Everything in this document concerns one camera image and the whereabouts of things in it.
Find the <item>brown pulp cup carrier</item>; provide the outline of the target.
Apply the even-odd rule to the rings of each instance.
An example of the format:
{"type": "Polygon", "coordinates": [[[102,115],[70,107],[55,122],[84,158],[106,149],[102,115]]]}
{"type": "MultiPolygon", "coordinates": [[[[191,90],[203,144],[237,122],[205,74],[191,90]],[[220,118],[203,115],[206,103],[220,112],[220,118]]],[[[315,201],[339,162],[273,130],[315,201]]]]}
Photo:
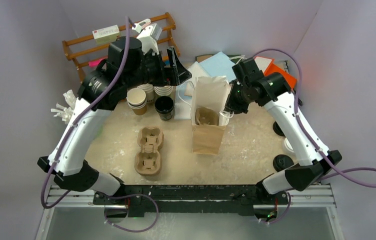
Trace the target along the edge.
{"type": "Polygon", "coordinates": [[[142,176],[155,176],[162,168],[160,150],[163,147],[164,133],[157,126],[146,126],[138,132],[137,144],[140,151],[135,156],[134,168],[142,176]]]}

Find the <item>orange paper bag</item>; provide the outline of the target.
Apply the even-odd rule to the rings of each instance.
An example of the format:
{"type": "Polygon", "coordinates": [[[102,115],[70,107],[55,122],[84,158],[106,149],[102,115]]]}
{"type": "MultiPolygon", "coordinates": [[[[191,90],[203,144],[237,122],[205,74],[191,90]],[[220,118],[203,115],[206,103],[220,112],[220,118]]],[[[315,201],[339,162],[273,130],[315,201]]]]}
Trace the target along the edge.
{"type": "Polygon", "coordinates": [[[264,76],[267,77],[273,73],[280,73],[292,89],[296,86],[297,79],[286,72],[283,68],[277,66],[274,59],[262,56],[255,56],[253,59],[259,70],[263,72],[264,76]]]}

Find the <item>kraft brown paper bag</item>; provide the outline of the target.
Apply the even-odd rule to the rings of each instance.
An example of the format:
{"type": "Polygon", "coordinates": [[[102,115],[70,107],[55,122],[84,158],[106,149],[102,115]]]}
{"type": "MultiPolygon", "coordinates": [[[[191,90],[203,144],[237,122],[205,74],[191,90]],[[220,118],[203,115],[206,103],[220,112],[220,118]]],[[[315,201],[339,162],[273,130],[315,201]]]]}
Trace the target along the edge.
{"type": "Polygon", "coordinates": [[[225,76],[200,76],[193,83],[190,119],[192,153],[217,155],[229,117],[224,113],[231,86],[225,76]]]}

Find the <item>white paper cup stack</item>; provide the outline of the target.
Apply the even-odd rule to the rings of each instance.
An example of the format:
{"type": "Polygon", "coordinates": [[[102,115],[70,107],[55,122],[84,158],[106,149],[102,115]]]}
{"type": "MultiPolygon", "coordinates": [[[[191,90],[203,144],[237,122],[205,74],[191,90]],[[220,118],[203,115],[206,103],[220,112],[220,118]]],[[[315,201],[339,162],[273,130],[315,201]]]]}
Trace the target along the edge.
{"type": "Polygon", "coordinates": [[[155,90],[154,90],[154,86],[151,85],[151,84],[142,84],[140,86],[138,86],[139,89],[142,89],[145,94],[146,94],[146,101],[148,103],[153,103],[156,99],[156,96],[155,96],[155,90]]]}

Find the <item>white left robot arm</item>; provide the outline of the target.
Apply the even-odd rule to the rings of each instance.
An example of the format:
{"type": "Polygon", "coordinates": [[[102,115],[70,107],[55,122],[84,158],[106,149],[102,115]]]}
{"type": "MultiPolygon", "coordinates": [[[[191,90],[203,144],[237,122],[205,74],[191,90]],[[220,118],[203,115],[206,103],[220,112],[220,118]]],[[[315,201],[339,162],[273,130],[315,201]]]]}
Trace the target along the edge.
{"type": "Polygon", "coordinates": [[[62,189],[102,192],[112,204],[123,202],[121,182],[91,167],[85,155],[106,118],[127,92],[140,85],[178,86],[191,77],[178,59],[175,47],[167,48],[165,64],[151,36],[127,34],[109,44],[107,58],[87,74],[78,90],[74,112],[56,148],[40,157],[38,165],[54,176],[62,189]]]}

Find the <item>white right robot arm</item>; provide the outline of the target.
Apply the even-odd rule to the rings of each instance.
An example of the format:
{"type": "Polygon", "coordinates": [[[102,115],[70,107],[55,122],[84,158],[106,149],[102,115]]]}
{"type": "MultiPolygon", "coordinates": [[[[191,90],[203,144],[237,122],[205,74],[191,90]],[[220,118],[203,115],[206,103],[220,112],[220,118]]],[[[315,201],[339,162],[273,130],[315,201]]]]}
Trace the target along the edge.
{"type": "Polygon", "coordinates": [[[299,109],[298,101],[282,74],[264,76],[255,60],[249,58],[232,67],[236,83],[225,104],[225,111],[247,113],[250,103],[263,107],[290,142],[297,164],[274,173],[256,184],[257,199],[267,204],[285,190],[303,191],[327,174],[342,160],[338,150],[330,150],[315,134],[299,109]]]}

